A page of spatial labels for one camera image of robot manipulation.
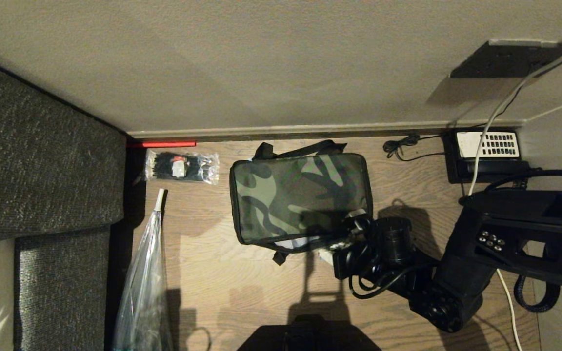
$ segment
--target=bag strap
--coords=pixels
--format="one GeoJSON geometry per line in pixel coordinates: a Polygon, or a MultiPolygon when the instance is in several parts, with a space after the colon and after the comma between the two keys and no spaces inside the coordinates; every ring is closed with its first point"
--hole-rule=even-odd
{"type": "Polygon", "coordinates": [[[273,153],[274,147],[272,145],[268,144],[267,142],[263,142],[261,143],[261,145],[259,145],[259,147],[257,147],[255,155],[253,156],[253,160],[271,160],[273,158],[301,157],[310,154],[341,154],[344,152],[344,148],[346,148],[346,145],[347,144],[336,144],[333,140],[328,139],[322,140],[321,142],[317,142],[310,146],[301,147],[300,149],[277,155],[273,153]]]}
{"type": "Polygon", "coordinates": [[[275,262],[275,264],[282,265],[285,263],[285,259],[287,258],[288,255],[289,253],[282,253],[281,251],[276,251],[275,255],[272,257],[272,260],[275,262]]]}

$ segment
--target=sofa cushion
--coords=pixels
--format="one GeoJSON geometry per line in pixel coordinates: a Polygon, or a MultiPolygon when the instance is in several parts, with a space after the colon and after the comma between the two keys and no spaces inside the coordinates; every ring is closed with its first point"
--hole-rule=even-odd
{"type": "Polygon", "coordinates": [[[16,239],[16,350],[103,350],[109,237],[106,226],[16,239]]]}
{"type": "Polygon", "coordinates": [[[0,70],[0,240],[122,217],[125,136],[0,70]]]}

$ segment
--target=black object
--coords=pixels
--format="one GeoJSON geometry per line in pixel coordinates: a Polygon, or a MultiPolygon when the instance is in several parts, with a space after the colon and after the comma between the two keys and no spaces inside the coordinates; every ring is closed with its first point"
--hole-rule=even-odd
{"type": "Polygon", "coordinates": [[[153,174],[158,179],[189,180],[193,182],[203,182],[209,178],[209,165],[201,165],[197,156],[188,156],[174,153],[160,153],[156,155],[153,166],[153,174]],[[185,159],[185,176],[173,177],[172,164],[175,157],[185,159]]]}
{"type": "Polygon", "coordinates": [[[517,303],[524,307],[526,311],[544,313],[550,311],[552,307],[556,305],[556,302],[558,302],[558,298],[561,295],[561,286],[546,282],[546,292],[543,295],[542,301],[535,305],[529,305],[526,300],[524,300],[524,282],[526,282],[526,276],[520,275],[513,287],[513,296],[517,303]]]}
{"type": "Polygon", "coordinates": [[[375,249],[386,265],[408,265],[413,260],[411,221],[407,218],[382,218],[375,222],[375,249]]]}
{"type": "Polygon", "coordinates": [[[409,158],[409,159],[405,159],[400,157],[400,155],[404,155],[403,151],[402,151],[402,147],[403,146],[415,146],[418,144],[418,142],[420,140],[424,140],[426,138],[435,138],[435,137],[440,137],[439,135],[437,136],[430,136],[430,137],[420,137],[418,134],[410,134],[400,140],[388,140],[383,144],[383,151],[385,151],[387,153],[387,158],[392,158],[392,156],[396,155],[396,158],[404,161],[404,162],[410,162],[413,160],[417,160],[418,158],[422,158],[422,157],[428,157],[428,156],[434,156],[434,155],[443,155],[444,153],[433,153],[433,154],[426,154],[426,155],[422,155],[422,156],[418,156],[418,157],[414,157],[414,158],[409,158]]]}
{"type": "MultiPolygon", "coordinates": [[[[511,129],[495,128],[492,132],[514,133],[511,129]]],[[[474,158],[463,158],[457,144],[458,132],[482,132],[482,129],[451,129],[442,136],[445,151],[446,170],[450,184],[470,183],[474,176],[474,158]]],[[[483,158],[478,162],[479,183],[490,183],[513,174],[530,170],[528,162],[521,157],[483,158]]]]}
{"type": "Polygon", "coordinates": [[[238,351],[381,351],[347,320],[299,315],[291,325],[264,325],[238,351]]]}
{"type": "Polygon", "coordinates": [[[562,43],[542,47],[536,43],[522,46],[509,45],[508,42],[486,42],[455,68],[450,77],[523,78],[530,72],[552,63],[561,55],[562,43]]]}
{"type": "MultiPolygon", "coordinates": [[[[509,177],[486,191],[462,198],[461,215],[438,265],[414,249],[412,259],[405,260],[404,265],[384,264],[396,261],[392,258],[398,251],[390,250],[385,255],[385,245],[370,243],[371,237],[383,234],[370,233],[364,244],[334,254],[335,275],[350,277],[351,281],[357,275],[372,282],[374,287],[368,287],[372,289],[386,287],[407,298],[412,311],[447,332],[459,331],[480,308],[482,292],[496,269],[547,282],[549,291],[544,300],[540,305],[529,306],[534,312],[544,312],[558,298],[555,286],[562,285],[562,191],[497,187],[518,178],[545,175],[562,176],[562,171],[533,171],[509,177]],[[531,240],[545,244],[544,257],[523,251],[531,240]],[[381,248],[381,259],[375,260],[375,254],[370,253],[375,247],[381,248]],[[433,276],[434,265],[437,269],[433,276]]],[[[390,223],[399,225],[388,228],[397,237],[408,228],[403,221],[390,223]]]]}

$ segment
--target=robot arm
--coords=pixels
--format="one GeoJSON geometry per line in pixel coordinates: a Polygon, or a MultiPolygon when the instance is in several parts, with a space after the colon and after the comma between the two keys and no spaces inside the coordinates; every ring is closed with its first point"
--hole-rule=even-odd
{"type": "Polygon", "coordinates": [[[441,261],[413,247],[406,218],[381,218],[363,244],[334,255],[335,276],[348,277],[359,298],[385,289],[407,298],[412,311],[446,332],[459,331],[474,316],[496,269],[519,274],[521,282],[546,282],[548,295],[537,308],[517,298],[529,311],[546,311],[562,285],[562,192],[492,189],[462,199],[441,261]],[[545,244],[542,257],[525,253],[531,240],[545,244]],[[370,292],[357,293],[353,276],[370,292]]]}

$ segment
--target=wooden floor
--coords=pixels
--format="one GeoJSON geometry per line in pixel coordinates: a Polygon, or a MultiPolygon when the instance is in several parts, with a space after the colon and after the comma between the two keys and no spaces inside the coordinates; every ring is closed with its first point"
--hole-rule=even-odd
{"type": "MultiPolygon", "coordinates": [[[[387,138],[339,138],[346,151],[365,156],[370,171],[375,213],[400,213],[413,222],[413,235],[424,251],[439,258],[461,207],[459,185],[448,184],[442,156],[413,162],[387,159],[387,138]]],[[[319,140],[275,140],[282,153],[319,140]]],[[[508,303],[495,276],[484,291],[484,304],[464,329],[443,333],[411,312],[406,300],[390,292],[357,300],[346,282],[334,278],[330,265],[306,254],[290,255],[283,266],[272,252],[236,240],[228,190],[228,171],[236,160],[251,158],[257,142],[209,142],[187,149],[218,153],[217,186],[155,180],[147,184],[149,215],[158,188],[168,189],[163,221],[165,262],[173,341],[180,351],[238,349],[262,325],[282,325],[295,315],[319,313],[327,320],[350,320],[383,350],[516,350],[508,303]],[[306,269],[313,271],[305,286],[306,269]],[[310,297],[328,293],[328,297],[310,297]]],[[[405,149],[411,158],[443,151],[438,138],[405,149]]],[[[143,225],[136,229],[136,249],[143,225]]],[[[504,273],[509,289],[515,276],[504,273]]],[[[533,301],[532,288],[528,296],[533,301]]],[[[515,306],[522,347],[539,350],[537,317],[515,306]]]]}

